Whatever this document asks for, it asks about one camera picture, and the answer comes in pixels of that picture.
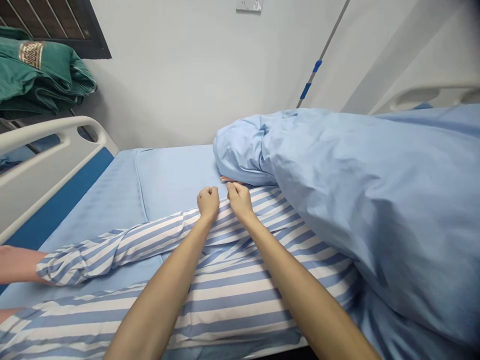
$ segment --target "dark window grille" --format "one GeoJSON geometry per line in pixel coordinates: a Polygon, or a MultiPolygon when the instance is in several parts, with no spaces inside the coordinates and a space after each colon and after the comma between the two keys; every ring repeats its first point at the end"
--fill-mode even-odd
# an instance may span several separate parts
{"type": "Polygon", "coordinates": [[[72,47],[83,59],[110,59],[90,0],[0,0],[0,25],[72,47]]]}

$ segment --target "hand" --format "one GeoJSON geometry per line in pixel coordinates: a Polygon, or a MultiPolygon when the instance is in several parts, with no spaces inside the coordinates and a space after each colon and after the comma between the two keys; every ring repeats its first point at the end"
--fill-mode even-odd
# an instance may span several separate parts
{"type": "Polygon", "coordinates": [[[251,215],[255,216],[250,191],[247,187],[240,185],[238,182],[228,182],[226,188],[228,189],[227,197],[230,200],[231,209],[238,220],[242,222],[251,215]]]}
{"type": "Polygon", "coordinates": [[[200,217],[205,218],[213,223],[219,214],[219,189],[216,186],[205,187],[197,195],[196,203],[198,205],[198,209],[200,210],[200,217]]]}
{"type": "Polygon", "coordinates": [[[224,182],[224,183],[226,183],[226,182],[232,182],[232,183],[239,183],[240,185],[245,185],[244,182],[237,181],[237,180],[233,180],[233,179],[231,179],[231,178],[229,178],[229,177],[226,177],[226,176],[223,176],[223,175],[220,176],[220,181],[221,181],[221,182],[224,182]]]}

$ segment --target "wrist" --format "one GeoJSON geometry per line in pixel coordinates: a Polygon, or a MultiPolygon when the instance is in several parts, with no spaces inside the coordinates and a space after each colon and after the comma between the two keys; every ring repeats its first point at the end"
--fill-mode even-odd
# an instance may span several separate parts
{"type": "Polygon", "coordinates": [[[216,218],[217,218],[217,216],[200,214],[200,219],[198,219],[198,222],[211,227],[212,224],[215,222],[216,218]]]}
{"type": "Polygon", "coordinates": [[[245,226],[246,224],[250,224],[252,222],[259,221],[257,215],[255,215],[253,210],[240,213],[236,217],[243,224],[243,226],[245,226]]]}

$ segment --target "electrical outlet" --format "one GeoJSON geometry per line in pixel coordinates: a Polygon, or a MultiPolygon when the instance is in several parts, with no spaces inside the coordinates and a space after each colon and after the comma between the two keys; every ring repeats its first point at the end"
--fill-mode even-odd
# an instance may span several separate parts
{"type": "Polygon", "coordinates": [[[253,13],[261,13],[264,0],[236,0],[236,9],[253,13]]]}

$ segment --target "metal pole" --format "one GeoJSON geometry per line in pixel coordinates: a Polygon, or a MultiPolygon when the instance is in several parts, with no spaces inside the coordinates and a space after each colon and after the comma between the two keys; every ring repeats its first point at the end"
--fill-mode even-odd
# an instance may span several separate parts
{"type": "Polygon", "coordinates": [[[339,27],[340,21],[342,21],[342,18],[344,17],[345,11],[347,10],[347,7],[350,4],[350,0],[345,1],[345,5],[343,5],[343,8],[341,9],[340,15],[338,16],[338,19],[336,20],[335,25],[333,26],[333,30],[330,33],[330,36],[328,37],[328,40],[326,41],[325,47],[323,48],[323,51],[321,52],[320,58],[317,60],[315,63],[315,67],[313,68],[313,72],[310,75],[310,78],[308,79],[308,82],[305,85],[305,88],[303,89],[303,92],[301,93],[300,100],[298,101],[298,104],[296,108],[298,109],[300,105],[302,105],[302,102],[305,99],[305,96],[307,96],[307,93],[310,89],[310,86],[312,85],[312,81],[314,80],[315,75],[317,74],[317,70],[319,69],[320,65],[322,65],[325,53],[327,52],[327,49],[330,46],[330,43],[332,42],[332,39],[335,35],[335,32],[337,31],[337,28],[339,27]]]}
{"type": "Polygon", "coordinates": [[[78,30],[80,30],[81,37],[85,39],[84,32],[82,28],[80,27],[79,21],[77,20],[77,17],[75,16],[74,12],[72,11],[72,7],[69,4],[69,0],[65,0],[66,5],[68,6],[68,9],[70,10],[71,16],[73,16],[73,20],[75,20],[76,26],[78,27],[78,30]]]}
{"type": "MultiPolygon", "coordinates": [[[[17,129],[20,129],[22,126],[16,122],[16,121],[1,121],[1,124],[6,127],[7,129],[10,129],[11,131],[12,130],[17,130],[17,129]]],[[[30,151],[32,151],[35,155],[37,154],[40,154],[40,150],[38,150],[33,144],[29,143],[29,144],[25,144],[25,146],[27,148],[30,149],[30,151]]]]}
{"type": "Polygon", "coordinates": [[[17,12],[17,10],[15,9],[15,7],[13,6],[13,4],[10,2],[10,0],[6,0],[6,2],[8,3],[8,5],[10,5],[11,9],[13,10],[13,12],[15,13],[16,17],[18,18],[18,20],[20,20],[21,24],[23,25],[23,27],[25,28],[26,32],[30,34],[30,36],[33,38],[34,36],[32,35],[32,33],[30,32],[30,29],[29,27],[27,26],[27,24],[24,22],[24,20],[22,19],[22,17],[19,15],[19,13],[17,12]]]}
{"type": "Polygon", "coordinates": [[[64,29],[64,27],[62,26],[62,23],[60,22],[59,17],[57,16],[57,13],[55,12],[54,8],[52,7],[52,5],[50,5],[50,1],[49,1],[49,0],[45,0],[45,1],[46,1],[46,4],[48,5],[48,7],[50,8],[53,16],[55,17],[56,22],[57,22],[58,25],[60,26],[61,31],[63,31],[63,34],[64,34],[65,37],[68,39],[69,36],[68,36],[67,33],[65,32],[65,29],[64,29]]]}
{"type": "Polygon", "coordinates": [[[35,8],[33,7],[32,3],[30,2],[30,0],[26,0],[26,2],[28,3],[28,5],[30,6],[30,9],[33,11],[33,14],[35,15],[36,19],[38,20],[38,22],[40,23],[41,27],[43,28],[43,30],[46,32],[46,34],[48,35],[49,38],[52,38],[50,36],[50,33],[49,31],[47,30],[47,28],[45,27],[42,19],[40,19],[40,16],[37,14],[37,12],[35,11],[35,8]]]}

